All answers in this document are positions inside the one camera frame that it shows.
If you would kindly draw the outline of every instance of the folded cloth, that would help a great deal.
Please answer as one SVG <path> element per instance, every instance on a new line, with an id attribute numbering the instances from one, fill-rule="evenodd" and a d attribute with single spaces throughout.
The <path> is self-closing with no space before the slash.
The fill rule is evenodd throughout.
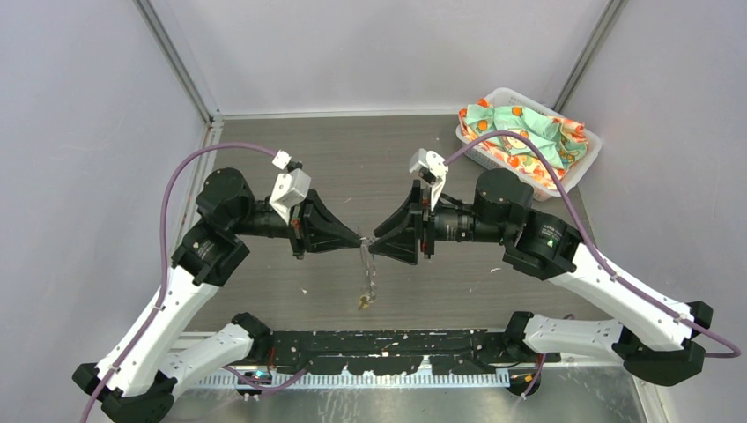
<path id="1" fill-rule="evenodd" d="M 493 130 L 510 130 L 528 138 L 562 179 L 587 151 L 588 141 L 581 122 L 559 116 L 545 116 L 530 108 L 518 106 L 493 107 L 487 100 L 470 104 L 459 112 L 462 134 L 472 140 Z M 513 137 L 494 137 L 480 147 L 517 171 L 532 176 L 548 189 L 557 189 L 547 169 L 535 154 Z"/>

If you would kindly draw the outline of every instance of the green cloth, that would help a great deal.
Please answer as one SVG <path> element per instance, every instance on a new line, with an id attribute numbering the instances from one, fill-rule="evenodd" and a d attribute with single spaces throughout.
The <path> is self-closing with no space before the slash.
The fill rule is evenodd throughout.
<path id="1" fill-rule="evenodd" d="M 519 115 L 514 113 L 514 109 L 513 106 L 484 108 L 478 104 L 470 104 L 467 106 L 464 123 L 478 135 L 493 130 L 511 130 L 520 134 L 524 132 L 523 135 L 528 135 L 529 141 L 539 149 L 551 166 L 557 169 L 567 170 L 573 164 L 562 158 L 561 152 L 578 151 L 574 154 L 576 155 L 575 161 L 586 153 L 585 144 L 570 141 L 561 133 L 560 122 L 554 122 L 551 117 L 540 115 L 530 108 L 521 108 Z M 529 154 L 536 157 L 523 142 L 516 138 L 494 137 L 488 141 L 512 156 Z"/>

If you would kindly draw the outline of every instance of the laundry basket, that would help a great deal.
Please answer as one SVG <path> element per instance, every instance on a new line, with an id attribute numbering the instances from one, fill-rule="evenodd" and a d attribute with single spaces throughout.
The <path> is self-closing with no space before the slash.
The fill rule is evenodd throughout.
<path id="1" fill-rule="evenodd" d="M 499 88 L 490 93 L 490 95 L 485 96 L 485 99 L 496 108 L 500 106 L 522 106 L 525 108 L 531 108 L 532 110 L 542 115 L 564 117 L 560 113 L 554 112 L 537 103 L 536 101 L 529 99 L 509 88 Z M 563 179 L 560 180 L 560 183 L 563 185 L 563 188 L 565 188 L 566 191 L 570 191 L 573 187 L 576 186 L 577 183 L 579 183 L 581 177 L 591 167 L 591 164 L 596 159 L 596 156 L 599 155 L 599 150 L 602 149 L 602 140 L 597 135 L 587 129 L 584 129 L 584 135 L 588 140 L 586 155 L 584 155 L 581 160 L 579 160 L 573 167 L 571 167 L 563 177 Z M 470 140 L 462 134 L 461 124 L 456 127 L 456 136 L 465 144 L 468 144 L 470 142 Z M 544 201 L 551 197 L 560 197 L 560 193 L 556 189 L 549 189 L 544 187 L 544 185 L 532 179 L 531 176 L 516 171 L 516 169 L 508 165 L 508 163 L 506 163 L 505 161 L 494 157 L 492 154 L 479 148 L 478 146 L 470 149 L 465 153 L 465 155 L 487 169 L 503 167 L 516 173 L 523 182 L 531 185 L 531 187 L 535 191 L 534 198 L 537 201 Z"/>

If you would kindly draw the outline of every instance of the white panel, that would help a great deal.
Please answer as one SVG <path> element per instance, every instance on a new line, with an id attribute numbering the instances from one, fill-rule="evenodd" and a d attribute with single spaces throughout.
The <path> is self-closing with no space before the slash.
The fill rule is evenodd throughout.
<path id="1" fill-rule="evenodd" d="M 605 0 L 155 0 L 224 115 L 559 96 Z"/>
<path id="2" fill-rule="evenodd" d="M 0 35 L 0 421 L 78 421 L 70 377 L 158 285 L 204 126 L 132 2 L 4 2 Z"/>
<path id="3" fill-rule="evenodd" d="M 747 3 L 629 2 L 564 114 L 605 147 L 581 181 L 602 250 L 658 291 L 714 307 L 747 346 Z M 703 337 L 706 349 L 723 351 Z M 667 390 L 676 421 L 744 421 L 744 358 Z"/>

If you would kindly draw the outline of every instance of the purple cable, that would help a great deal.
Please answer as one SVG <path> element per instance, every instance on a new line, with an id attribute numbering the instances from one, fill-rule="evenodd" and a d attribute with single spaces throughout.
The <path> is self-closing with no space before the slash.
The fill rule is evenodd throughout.
<path id="1" fill-rule="evenodd" d="M 306 369 L 302 368 L 301 370 L 299 370 L 298 373 L 291 376 L 290 379 L 283 382 L 282 384 L 279 384 L 278 386 L 262 386 L 262 385 L 257 385 L 256 383 L 252 382 L 251 379 L 249 379 L 245 375 L 242 375 L 240 371 L 236 370 L 233 367 L 223 366 L 223 369 L 228 372 L 231 372 L 233 375 L 238 377 L 240 381 L 246 383 L 247 385 L 254 388 L 255 390 L 260 390 L 262 392 L 262 395 L 277 394 L 281 390 L 284 390 L 285 388 L 296 383 L 301 378 L 301 376 L 306 374 Z"/>
<path id="2" fill-rule="evenodd" d="M 612 269 L 607 264 L 607 262 L 602 258 L 602 255 L 599 253 L 599 250 L 596 248 L 596 245 L 591 241 L 591 237 L 588 235 L 586 228 L 583 226 L 583 224 L 581 224 L 581 218 L 579 218 L 579 213 L 576 211 L 575 207 L 573 207 L 573 204 L 571 204 L 571 199 L 568 197 L 568 194 L 566 193 L 566 189 L 560 183 L 560 179 L 555 174 L 555 172 L 550 171 L 550 169 L 552 169 L 552 166 L 547 161 L 547 159 L 542 155 L 539 149 L 536 148 L 534 144 L 532 144 L 531 141 L 529 141 L 525 137 L 515 132 L 512 132 L 510 130 L 494 130 L 492 132 L 483 134 L 480 137 L 477 137 L 474 141 L 471 141 L 470 143 L 466 144 L 464 147 L 460 148 L 457 152 L 449 156 L 448 159 L 444 160 L 444 165 L 448 166 L 449 163 L 453 162 L 454 160 L 459 158 L 459 156 L 463 155 L 464 153 L 469 151 L 472 147 L 482 143 L 486 139 L 489 139 L 492 137 L 500 137 L 500 136 L 513 137 L 513 138 L 518 139 L 519 141 L 522 141 L 535 154 L 535 156 L 542 162 L 545 169 L 548 169 L 549 171 L 548 174 L 550 174 L 550 178 L 552 178 L 552 181 L 555 182 L 555 186 L 558 188 L 558 192 L 560 193 L 560 196 L 563 198 L 563 202 L 566 204 L 568 211 L 571 213 L 571 218 L 573 218 L 573 222 L 578 227 L 579 233 L 581 234 L 581 238 L 583 239 L 584 244 L 587 245 L 589 253 L 591 253 L 591 256 L 596 260 L 596 262 L 599 263 L 599 265 L 605 271 L 607 271 L 607 273 L 610 274 L 610 277 L 613 278 L 616 274 L 615 270 Z M 667 307 L 665 304 L 659 302 L 656 298 L 652 297 L 651 295 L 644 293 L 638 287 L 636 287 L 635 285 L 625 280 L 625 278 L 618 276 L 616 281 L 619 282 L 620 285 L 627 288 L 629 291 L 635 293 L 640 298 L 642 298 L 643 300 L 651 304 L 652 306 L 659 308 L 662 312 L 671 316 L 675 320 L 682 322 L 682 324 L 684 324 L 685 326 L 699 333 L 702 333 L 703 335 L 711 338 L 712 340 L 718 342 L 721 345 L 726 346 L 728 349 L 731 350 L 731 352 L 706 352 L 706 357 L 715 358 L 715 359 L 735 359 L 736 357 L 739 357 L 740 355 L 742 355 L 742 350 L 738 346 L 736 346 L 734 343 L 729 341 L 728 339 L 722 337 L 721 335 L 717 333 L 710 331 L 709 329 L 704 328 L 703 326 L 700 326 L 699 324 L 695 322 L 692 322 L 687 319 L 681 319 L 678 312 Z"/>
<path id="3" fill-rule="evenodd" d="M 119 368 L 119 366 L 124 362 L 124 360 L 127 358 L 127 355 L 130 351 L 132 351 L 133 348 L 135 348 L 135 345 L 137 344 L 137 341 L 140 340 L 140 338 L 143 337 L 145 334 L 145 331 L 148 330 L 149 327 L 151 327 L 151 324 L 153 323 L 153 320 L 155 320 L 156 315 L 158 314 L 161 306 L 164 303 L 164 299 L 166 298 L 166 292 L 168 291 L 168 250 L 166 248 L 166 213 L 168 211 L 168 199 L 171 196 L 171 191 L 174 189 L 174 184 L 176 183 L 176 179 L 179 177 L 181 172 L 184 170 L 185 167 L 194 159 L 197 157 L 207 153 L 212 152 L 215 150 L 222 150 L 224 148 L 246 148 L 249 150 L 254 150 L 256 152 L 263 152 L 271 157 L 275 157 L 277 155 L 277 151 L 271 150 L 266 147 L 261 147 L 260 145 L 254 145 L 249 143 L 225 143 L 225 144 L 218 144 L 218 145 L 211 145 L 209 147 L 201 148 L 195 152 L 192 152 L 189 156 L 187 156 L 186 159 L 182 160 L 179 166 L 176 167 L 174 170 L 174 173 L 171 174 L 171 179 L 168 180 L 168 184 L 166 185 L 166 191 L 164 192 L 163 200 L 161 201 L 161 215 L 160 215 L 160 221 L 159 221 L 159 238 L 160 238 L 160 256 L 161 256 L 161 280 L 160 280 L 160 286 L 159 286 L 159 296 L 156 299 L 156 304 L 153 306 L 153 310 L 148 315 L 148 318 L 145 319 L 143 322 L 143 325 L 140 326 L 140 329 L 137 330 L 135 333 L 135 336 L 132 337 L 130 342 L 125 345 L 124 348 L 122 348 L 122 352 L 119 354 L 119 356 L 116 358 L 116 360 L 112 363 L 112 368 L 110 368 L 105 374 L 104 377 L 101 378 L 101 381 L 98 385 L 96 385 L 96 389 L 93 390 L 93 393 L 91 394 L 91 397 L 88 398 L 88 402 L 85 404 L 85 409 L 83 410 L 83 414 L 80 416 L 80 423 L 86 423 L 88 421 L 88 416 L 91 414 L 91 410 L 93 409 L 93 405 L 96 404 L 96 398 L 99 397 L 99 394 L 102 390 L 104 390 L 104 387 L 107 386 L 107 383 L 112 378 L 112 376 L 115 373 L 115 369 Z"/>

